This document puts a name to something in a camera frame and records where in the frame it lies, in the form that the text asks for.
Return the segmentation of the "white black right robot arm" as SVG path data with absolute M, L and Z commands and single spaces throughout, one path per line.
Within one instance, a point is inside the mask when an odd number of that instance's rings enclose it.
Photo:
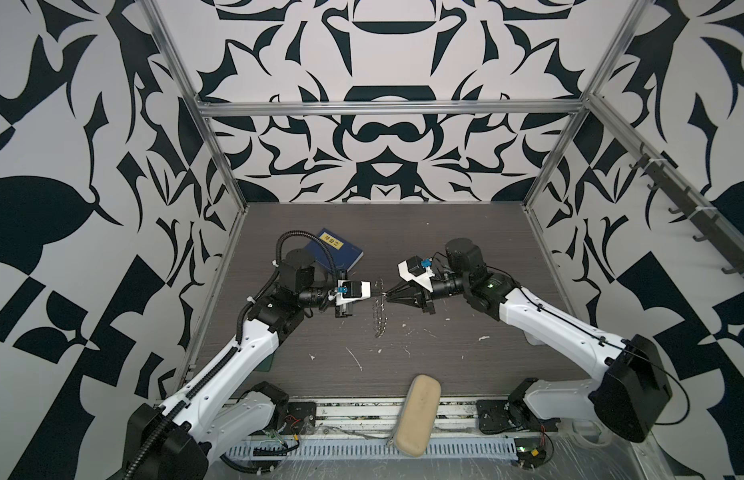
M 385 298 L 434 313 L 439 299 L 461 296 L 475 311 L 524 332 L 587 374 L 576 381 L 529 377 L 508 396 L 502 432 L 545 429 L 553 420 L 595 423 L 634 443 L 647 439 L 675 392 L 687 390 L 663 365 L 657 345 L 602 330 L 551 305 L 509 272 L 489 265 L 482 250 L 462 237 L 444 252 L 409 257 L 397 265 L 399 283 Z

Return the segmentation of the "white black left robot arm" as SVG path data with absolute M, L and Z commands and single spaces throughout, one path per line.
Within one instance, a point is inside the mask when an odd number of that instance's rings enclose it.
M 328 245 L 306 231 L 278 238 L 273 265 L 213 360 L 159 405 L 143 404 L 131 415 L 115 478 L 202 479 L 239 441 L 280 429 L 289 396 L 272 384 L 258 384 L 234 406 L 226 404 L 307 316 L 330 306 L 344 314 L 347 305 L 373 295 L 371 282 L 343 278 Z

